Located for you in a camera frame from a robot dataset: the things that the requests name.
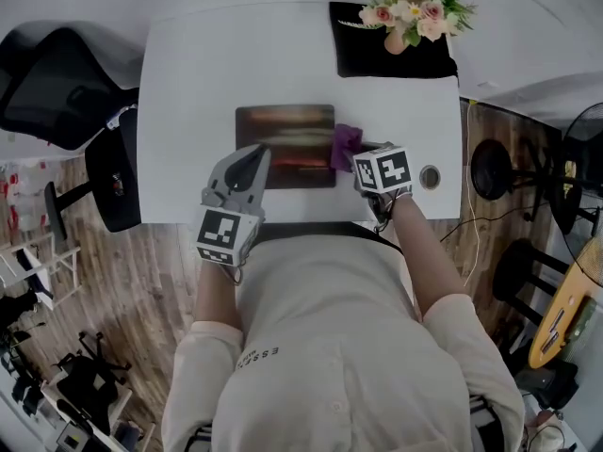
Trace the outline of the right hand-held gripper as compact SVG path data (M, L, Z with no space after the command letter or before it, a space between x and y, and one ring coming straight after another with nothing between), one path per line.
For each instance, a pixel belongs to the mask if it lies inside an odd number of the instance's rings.
M412 192L413 178L404 147L390 144L356 154L352 158L361 191L378 195Z

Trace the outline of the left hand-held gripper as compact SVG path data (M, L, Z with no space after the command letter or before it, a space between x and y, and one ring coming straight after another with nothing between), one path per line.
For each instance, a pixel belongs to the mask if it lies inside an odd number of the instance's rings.
M265 220L270 159L270 149L259 144L229 154L213 168L195 221L195 246L205 261L244 264Z

